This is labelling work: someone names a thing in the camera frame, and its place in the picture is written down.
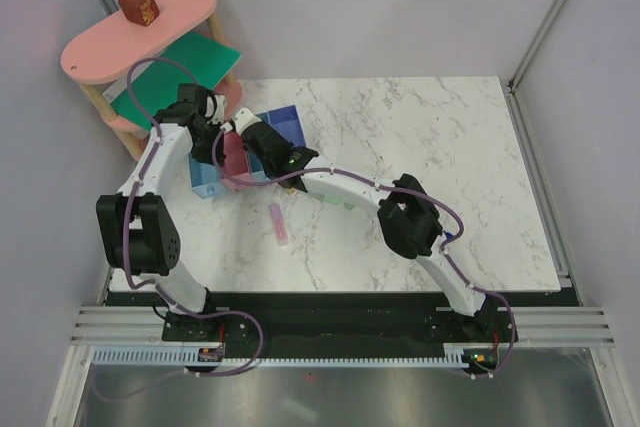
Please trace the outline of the light blue plastic bin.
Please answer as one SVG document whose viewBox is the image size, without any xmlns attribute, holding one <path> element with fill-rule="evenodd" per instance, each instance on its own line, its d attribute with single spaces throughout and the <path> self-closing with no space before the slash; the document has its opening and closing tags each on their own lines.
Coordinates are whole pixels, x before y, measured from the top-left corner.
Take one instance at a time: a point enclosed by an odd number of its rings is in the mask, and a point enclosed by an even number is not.
<svg viewBox="0 0 640 427">
<path fill-rule="evenodd" d="M 259 158 L 250 151 L 245 152 L 246 173 L 243 181 L 246 184 L 265 184 L 269 181 Z"/>
</svg>

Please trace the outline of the purple blue plastic bin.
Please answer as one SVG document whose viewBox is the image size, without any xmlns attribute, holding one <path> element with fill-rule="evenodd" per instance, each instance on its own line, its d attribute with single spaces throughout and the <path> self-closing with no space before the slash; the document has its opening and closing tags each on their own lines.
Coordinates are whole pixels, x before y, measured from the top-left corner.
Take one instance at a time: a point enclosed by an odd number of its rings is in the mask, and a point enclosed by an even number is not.
<svg viewBox="0 0 640 427">
<path fill-rule="evenodd" d="M 258 117 L 295 146 L 306 145 L 303 128 L 295 105 L 272 109 L 258 114 Z"/>
</svg>

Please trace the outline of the pink plastic bin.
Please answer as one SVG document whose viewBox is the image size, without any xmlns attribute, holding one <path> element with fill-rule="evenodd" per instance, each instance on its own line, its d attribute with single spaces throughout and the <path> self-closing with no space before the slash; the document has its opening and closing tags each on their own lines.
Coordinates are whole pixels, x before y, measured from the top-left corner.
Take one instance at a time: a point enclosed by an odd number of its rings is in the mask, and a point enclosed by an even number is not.
<svg viewBox="0 0 640 427">
<path fill-rule="evenodd" d="M 225 161 L 222 170 L 227 175 L 244 182 L 253 181 L 248 154 L 241 137 L 236 132 L 229 132 L 223 136 L 223 153 Z"/>
</svg>

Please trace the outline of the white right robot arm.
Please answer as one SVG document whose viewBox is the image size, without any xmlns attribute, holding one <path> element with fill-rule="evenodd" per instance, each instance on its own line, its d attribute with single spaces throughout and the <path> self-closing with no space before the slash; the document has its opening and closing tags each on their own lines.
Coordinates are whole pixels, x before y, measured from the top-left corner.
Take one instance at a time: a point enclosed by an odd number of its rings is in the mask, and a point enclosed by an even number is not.
<svg viewBox="0 0 640 427">
<path fill-rule="evenodd" d="M 397 180 L 380 181 L 343 169 L 312 149 L 292 144 L 254 115 L 247 121 L 237 119 L 235 128 L 270 181 L 375 213 L 387 247 L 416 261 L 436 281 L 459 314 L 457 324 L 465 338 L 481 340 L 493 330 L 496 301 L 452 258 L 448 246 L 459 236 L 448 235 L 439 220 L 440 212 L 446 211 L 462 233 L 460 217 L 428 196 L 415 177 L 403 174 Z"/>
</svg>

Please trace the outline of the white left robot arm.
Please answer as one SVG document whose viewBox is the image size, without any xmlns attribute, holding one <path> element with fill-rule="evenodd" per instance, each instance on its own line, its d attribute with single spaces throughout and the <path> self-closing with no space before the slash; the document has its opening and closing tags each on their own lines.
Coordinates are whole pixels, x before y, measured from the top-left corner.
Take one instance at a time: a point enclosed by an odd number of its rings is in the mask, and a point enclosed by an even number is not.
<svg viewBox="0 0 640 427">
<path fill-rule="evenodd" d="M 225 165 L 223 121 L 211 90 L 179 85 L 177 101 L 152 118 L 148 144 L 127 181 L 96 203 L 109 265 L 124 272 L 131 289 L 151 286 L 171 310 L 186 314 L 185 329 L 198 340 L 215 336 L 220 318 L 205 307 L 207 289 L 181 260 L 180 236 L 163 193 L 189 156 Z"/>
</svg>

